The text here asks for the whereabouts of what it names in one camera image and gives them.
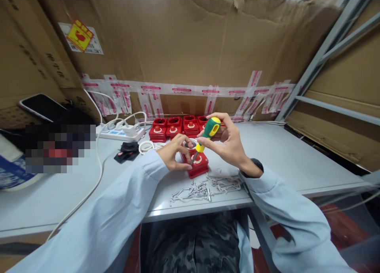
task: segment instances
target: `smartphone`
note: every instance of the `smartphone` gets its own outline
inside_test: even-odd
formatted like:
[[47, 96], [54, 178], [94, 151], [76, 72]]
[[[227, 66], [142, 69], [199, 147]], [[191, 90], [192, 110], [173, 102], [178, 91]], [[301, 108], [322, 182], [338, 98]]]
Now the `smartphone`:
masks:
[[19, 101], [19, 106], [49, 122], [58, 121], [66, 111], [65, 107], [44, 94], [36, 94]]

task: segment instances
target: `green screwdriver grip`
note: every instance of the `green screwdriver grip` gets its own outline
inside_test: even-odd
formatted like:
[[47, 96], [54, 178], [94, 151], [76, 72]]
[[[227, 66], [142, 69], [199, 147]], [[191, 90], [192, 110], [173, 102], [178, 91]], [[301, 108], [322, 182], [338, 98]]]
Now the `green screwdriver grip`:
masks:
[[[219, 130], [219, 128], [220, 128], [220, 119], [217, 117], [210, 118], [206, 123], [205, 132], [203, 133], [202, 137], [211, 139]], [[195, 147], [195, 150], [197, 152], [203, 152], [205, 150], [205, 146], [198, 143], [197, 146]]]

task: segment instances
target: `white table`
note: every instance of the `white table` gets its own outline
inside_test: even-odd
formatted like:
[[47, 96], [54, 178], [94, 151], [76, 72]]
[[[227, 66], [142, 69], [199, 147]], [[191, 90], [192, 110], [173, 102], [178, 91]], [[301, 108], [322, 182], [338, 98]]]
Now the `white table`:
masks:
[[[311, 146], [276, 125], [238, 123], [244, 150], [249, 157], [259, 159], [270, 167], [300, 194], [317, 197], [342, 193], [367, 186], [352, 174]], [[100, 139], [101, 161], [105, 161], [102, 181], [86, 204], [96, 199], [132, 162], [117, 163], [121, 141]], [[237, 169], [206, 149], [211, 172], [235, 174]], [[0, 193], [0, 243], [10, 242], [20, 235], [35, 235], [51, 231], [54, 226], [90, 191], [99, 177], [95, 149], [85, 151], [78, 165], [69, 174], [54, 174], [35, 184], [16, 191]], [[205, 174], [195, 181], [206, 180]], [[183, 171], [172, 171], [158, 184], [156, 193], [143, 222], [178, 218], [221, 210], [246, 207], [252, 202], [245, 190], [212, 197], [206, 200], [170, 202], [173, 193], [188, 188], [191, 180]]]

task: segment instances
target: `torn cardboard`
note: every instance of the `torn cardboard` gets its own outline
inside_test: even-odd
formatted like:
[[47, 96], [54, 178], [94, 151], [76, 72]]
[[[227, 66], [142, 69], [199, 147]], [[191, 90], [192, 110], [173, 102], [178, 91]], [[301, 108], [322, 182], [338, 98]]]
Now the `torn cardboard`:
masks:
[[[286, 0], [40, 0], [77, 71], [91, 79], [246, 87], [296, 82], [340, 11]], [[79, 19], [103, 55], [71, 50], [59, 26]], [[206, 97], [161, 95], [165, 116], [203, 115]], [[233, 116], [243, 98], [217, 98]], [[141, 111], [131, 93], [132, 111]], [[271, 114], [257, 116], [271, 119]]]
[[59, 103], [68, 98], [99, 121], [95, 106], [83, 91], [80, 78], [38, 1], [1, 0], [0, 12], [0, 69], [4, 83], [0, 127], [21, 128], [39, 123], [39, 119], [17, 106], [21, 99], [37, 93]]
[[[380, 12], [372, 0], [349, 34]], [[380, 118], [380, 26], [330, 59], [305, 96]], [[342, 157], [375, 171], [380, 168], [380, 127], [314, 105], [298, 103], [288, 124]]]

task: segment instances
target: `white power strip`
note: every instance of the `white power strip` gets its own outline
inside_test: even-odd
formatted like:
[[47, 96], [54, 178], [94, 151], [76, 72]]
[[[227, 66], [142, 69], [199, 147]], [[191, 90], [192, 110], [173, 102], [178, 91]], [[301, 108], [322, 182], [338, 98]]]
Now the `white power strip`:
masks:
[[[96, 127], [96, 135], [100, 133], [102, 126], [98, 125]], [[146, 132], [143, 128], [135, 129], [134, 126], [123, 126], [121, 129], [116, 130], [103, 130], [99, 137], [101, 138], [110, 138], [116, 140], [125, 140], [125, 141], [139, 141], [140, 138], [145, 135]]]

